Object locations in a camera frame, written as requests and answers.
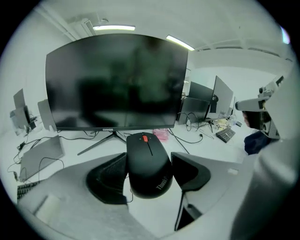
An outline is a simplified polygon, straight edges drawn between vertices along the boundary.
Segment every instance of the ceiling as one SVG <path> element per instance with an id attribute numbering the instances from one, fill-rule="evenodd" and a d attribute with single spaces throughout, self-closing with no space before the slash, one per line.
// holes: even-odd
<path id="1" fill-rule="evenodd" d="M 88 18 L 97 26 L 106 18 L 136 26 L 136 34 L 172 35 L 200 51 L 233 47 L 290 55 L 280 26 L 254 0 L 49 0 L 47 5 L 68 24 Z"/>

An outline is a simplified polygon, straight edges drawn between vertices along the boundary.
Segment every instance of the mouse logo text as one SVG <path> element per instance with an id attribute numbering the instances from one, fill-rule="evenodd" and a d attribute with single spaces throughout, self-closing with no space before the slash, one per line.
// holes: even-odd
<path id="1" fill-rule="evenodd" d="M 164 176 L 163 180 L 161 181 L 161 184 L 159 184 L 156 188 L 158 188 L 159 190 L 163 189 L 167 181 L 168 181 L 167 177 Z"/>

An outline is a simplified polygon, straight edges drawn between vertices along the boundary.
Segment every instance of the pink bag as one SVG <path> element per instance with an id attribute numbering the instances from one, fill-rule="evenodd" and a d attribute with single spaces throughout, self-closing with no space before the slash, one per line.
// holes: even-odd
<path id="1" fill-rule="evenodd" d="M 169 139 L 167 128 L 154 129 L 153 134 L 156 135 L 158 137 L 158 139 L 163 143 L 167 142 Z"/>

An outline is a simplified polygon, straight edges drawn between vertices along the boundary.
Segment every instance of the keyboard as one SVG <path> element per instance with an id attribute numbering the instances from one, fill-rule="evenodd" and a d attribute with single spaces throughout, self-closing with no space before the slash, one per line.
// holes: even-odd
<path id="1" fill-rule="evenodd" d="M 227 127 L 216 133 L 216 136 L 225 143 L 227 143 L 233 137 L 233 135 L 235 135 L 235 132 L 232 131 L 230 127 Z"/>
<path id="2" fill-rule="evenodd" d="M 27 183 L 23 185 L 19 185 L 17 189 L 17 201 L 19 201 L 26 193 L 31 191 L 39 182 Z"/>

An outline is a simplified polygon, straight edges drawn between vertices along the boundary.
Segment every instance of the black monitor screen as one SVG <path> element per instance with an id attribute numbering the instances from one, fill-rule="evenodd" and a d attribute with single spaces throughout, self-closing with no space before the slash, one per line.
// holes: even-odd
<path id="1" fill-rule="evenodd" d="M 88 37 L 49 53 L 46 89 L 57 129 L 173 127 L 187 60 L 187 49 L 136 34 Z"/>

